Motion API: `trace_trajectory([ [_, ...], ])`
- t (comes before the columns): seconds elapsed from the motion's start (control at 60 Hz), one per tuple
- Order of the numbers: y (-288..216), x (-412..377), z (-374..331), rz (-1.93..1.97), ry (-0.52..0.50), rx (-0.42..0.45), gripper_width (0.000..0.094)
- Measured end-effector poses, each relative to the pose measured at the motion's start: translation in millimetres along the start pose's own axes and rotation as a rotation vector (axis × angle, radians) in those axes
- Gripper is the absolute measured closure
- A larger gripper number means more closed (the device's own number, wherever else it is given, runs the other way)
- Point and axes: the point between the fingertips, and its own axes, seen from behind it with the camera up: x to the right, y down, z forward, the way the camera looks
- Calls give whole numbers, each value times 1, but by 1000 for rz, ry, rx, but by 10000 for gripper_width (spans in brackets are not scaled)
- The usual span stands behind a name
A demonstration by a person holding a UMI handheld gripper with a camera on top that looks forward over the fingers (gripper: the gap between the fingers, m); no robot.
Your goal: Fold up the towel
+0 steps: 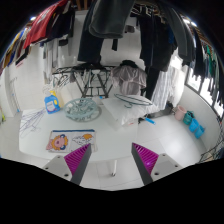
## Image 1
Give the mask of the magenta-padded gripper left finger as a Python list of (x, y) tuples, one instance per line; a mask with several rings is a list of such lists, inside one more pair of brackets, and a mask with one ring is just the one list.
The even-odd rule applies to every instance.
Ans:
[(91, 154), (91, 145), (87, 144), (66, 156), (56, 155), (43, 167), (43, 170), (79, 185)]

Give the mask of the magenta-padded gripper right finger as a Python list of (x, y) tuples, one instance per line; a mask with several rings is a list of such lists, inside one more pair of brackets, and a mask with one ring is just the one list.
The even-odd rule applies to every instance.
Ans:
[(166, 153), (157, 154), (137, 143), (132, 144), (131, 153), (144, 185), (182, 169), (182, 166)]

